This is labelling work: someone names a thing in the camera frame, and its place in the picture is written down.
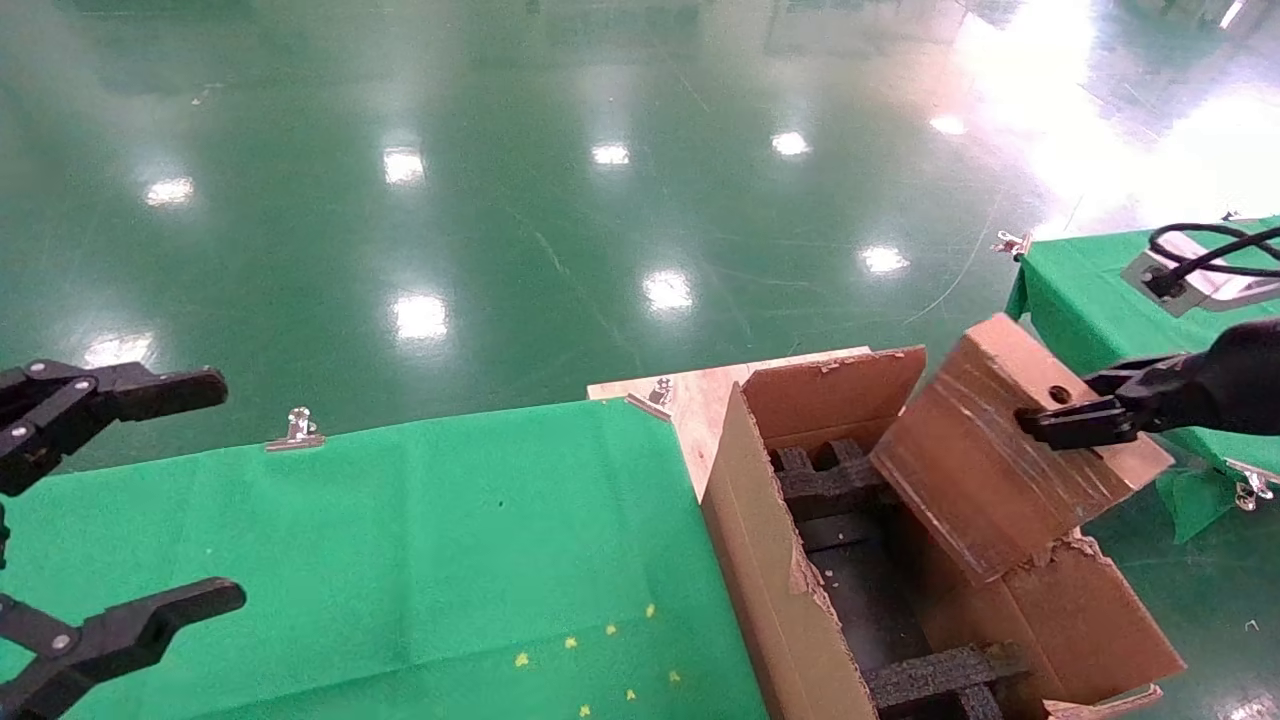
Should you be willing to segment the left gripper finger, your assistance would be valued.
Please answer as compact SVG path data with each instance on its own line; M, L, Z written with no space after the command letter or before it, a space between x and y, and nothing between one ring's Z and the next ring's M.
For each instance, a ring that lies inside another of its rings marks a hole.
M241 584L206 578L111 606L73 626L4 594L3 639L33 657L3 683L3 717L60 719L97 685L159 664L182 629L246 602Z
M157 374L141 363L101 368L36 360L1 374L1 492L17 497L116 421L147 421L228 400L215 368Z

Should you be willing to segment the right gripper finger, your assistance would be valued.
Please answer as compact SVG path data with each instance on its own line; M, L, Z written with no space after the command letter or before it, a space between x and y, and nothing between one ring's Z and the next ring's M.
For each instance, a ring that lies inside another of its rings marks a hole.
M1196 396L1110 395L1050 410L1020 407L1015 423L1030 438L1065 451L1132 443L1143 433L1184 427L1196 414Z
M1098 396L1155 397L1176 393L1197 369L1196 355L1126 360L1085 377Z

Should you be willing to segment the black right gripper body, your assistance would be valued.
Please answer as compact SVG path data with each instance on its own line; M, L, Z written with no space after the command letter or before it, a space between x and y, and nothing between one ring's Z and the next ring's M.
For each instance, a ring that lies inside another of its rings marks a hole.
M1243 436L1279 434L1279 320L1245 322L1197 355L1192 427Z

